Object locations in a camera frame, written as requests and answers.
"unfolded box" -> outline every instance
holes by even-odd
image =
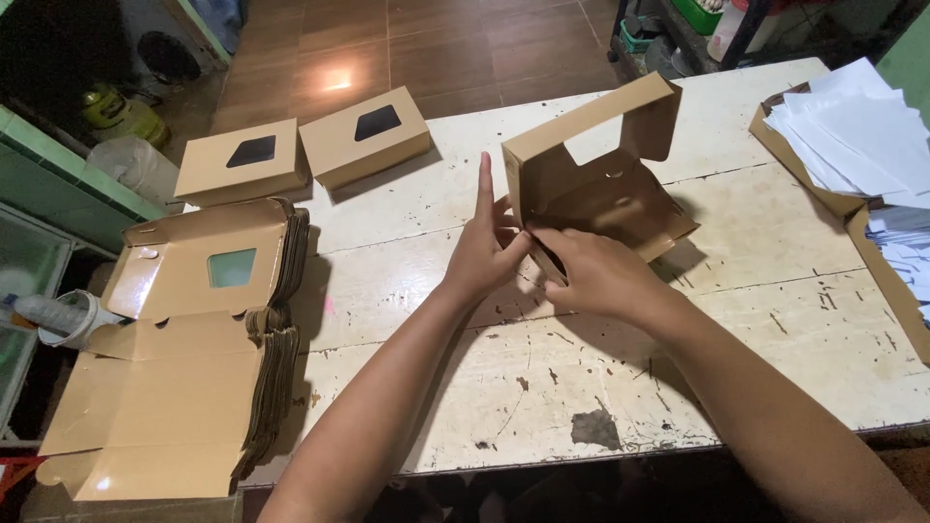
[[[605,235],[647,262],[694,232],[698,224],[640,161],[668,157],[681,96],[680,87],[653,73],[504,141],[520,225]],[[621,114],[618,148],[579,166],[565,141]],[[536,244],[530,256],[547,275],[567,281],[561,262],[543,246]]]
[[[406,87],[300,127],[313,179],[333,191],[432,148]]]
[[[302,189],[309,176],[290,119],[188,141],[174,196],[214,207]]]
[[[49,426],[39,481],[78,500],[226,496],[271,445],[299,346],[286,300],[308,215],[263,198],[150,221],[103,305]]]
[[[785,92],[806,92],[806,90],[808,90],[807,84],[801,84]],[[930,330],[924,325],[923,315],[917,310],[920,303],[914,298],[907,284],[884,259],[882,252],[865,236],[865,228],[869,223],[867,202],[856,196],[831,193],[816,187],[807,174],[804,162],[791,149],[788,141],[763,121],[763,118],[771,113],[772,107],[784,101],[783,94],[778,93],[760,105],[750,124],[750,132],[788,168],[794,178],[830,210],[833,216],[844,223],[846,233],[849,234],[849,238],[859,251],[862,261],[869,267],[875,283],[882,290],[897,322],[908,335],[917,356],[924,364],[930,365]]]

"plastic bottle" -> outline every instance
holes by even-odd
[[[66,336],[81,328],[87,316],[86,309],[38,294],[17,298],[13,308],[29,321]]]
[[[742,23],[743,18],[746,16],[746,9],[748,8],[749,0],[730,0],[724,4],[724,14],[721,15],[717,28],[713,30],[713,36],[711,36],[710,42],[707,43],[707,54],[711,55],[711,58],[717,61],[724,59],[724,54],[730,48],[733,36],[736,35],[739,24]],[[781,3],[775,2],[768,15],[762,20],[762,24],[759,25],[759,30],[756,31],[749,46],[746,47],[747,53],[758,51],[765,45],[768,37],[772,35],[776,26],[778,26],[778,18],[780,17]]]

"finger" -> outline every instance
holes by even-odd
[[[559,284],[554,281],[547,281],[546,300],[549,300],[553,305],[559,305],[570,309],[572,303],[572,289],[569,287],[559,287]]]
[[[498,214],[494,219],[494,224],[497,227],[513,227],[514,229],[519,229],[520,224],[517,223],[517,219],[512,214]]]
[[[494,215],[500,216],[510,210],[511,207],[513,207],[513,205],[511,205],[511,196],[505,194],[501,196],[498,201],[494,202]]]
[[[511,244],[513,239],[517,236],[516,231],[512,229],[495,229],[494,236],[498,239],[498,244],[501,249],[507,248]]]
[[[511,243],[502,252],[495,257],[507,267],[516,267],[517,264],[526,258],[529,250],[533,247],[533,238],[527,231],[521,231],[515,236]]]
[[[494,179],[491,178],[491,155],[481,153],[478,168],[478,201],[474,206],[475,219],[491,222],[494,218]]]
[[[575,240],[555,229],[537,227],[531,224],[526,226],[526,230],[538,238],[539,241],[542,242],[542,245],[551,249],[559,258],[567,255],[569,250],[575,245]]]

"table surface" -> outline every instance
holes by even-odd
[[[925,422],[930,370],[856,248],[747,130],[760,101],[827,71],[808,59],[675,81],[684,97],[671,154],[646,163],[702,227],[659,270],[851,428]],[[321,229],[319,256],[291,301],[306,371],[265,464],[241,485],[277,480],[342,387],[440,281],[473,213],[479,153],[491,153],[505,194],[499,143],[601,94],[431,120],[431,153],[353,184],[337,204],[313,187],[299,205]],[[567,147],[581,163],[616,146],[619,130],[615,119]],[[454,338],[402,475],[720,444],[655,342],[617,321],[556,314],[541,283],[527,259]],[[616,440],[604,436],[610,425]]]

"white bucket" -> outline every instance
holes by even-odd
[[[104,310],[103,307],[100,307],[100,299],[85,290],[73,290],[62,294],[56,300],[85,309],[87,314],[84,316],[80,327],[67,338],[40,327],[39,340],[52,347],[64,345],[72,349],[85,349],[87,348],[87,339],[90,338],[90,333],[96,330],[97,327],[107,323],[116,324],[125,320],[120,315]]]

